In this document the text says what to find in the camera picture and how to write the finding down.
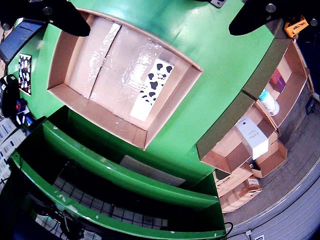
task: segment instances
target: cardboard compartment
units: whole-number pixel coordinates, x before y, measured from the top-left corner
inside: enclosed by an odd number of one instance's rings
[[[203,70],[141,29],[81,11],[90,35],[61,32],[47,90],[100,128],[146,149]]]
[[[223,213],[230,213],[242,207],[263,190],[255,177],[250,177],[232,191],[219,197]]]
[[[221,197],[230,192],[252,175],[253,172],[246,161],[234,169],[231,174],[216,169],[213,172],[213,178],[218,196]]]
[[[255,160],[257,169],[252,169],[257,178],[264,178],[287,159],[288,150],[276,140],[269,144],[269,151]]]
[[[273,143],[278,139],[275,126],[261,106],[254,103],[245,114],[258,126],[269,142]],[[248,161],[252,156],[237,131],[234,126],[200,161],[229,174]]]
[[[286,83],[283,92],[280,93],[273,89],[270,83],[266,85],[266,89],[280,106],[279,113],[271,117],[277,128],[288,116],[307,82],[308,70],[305,68],[303,62],[304,60],[300,54],[299,47],[296,43],[291,42],[277,66]]]

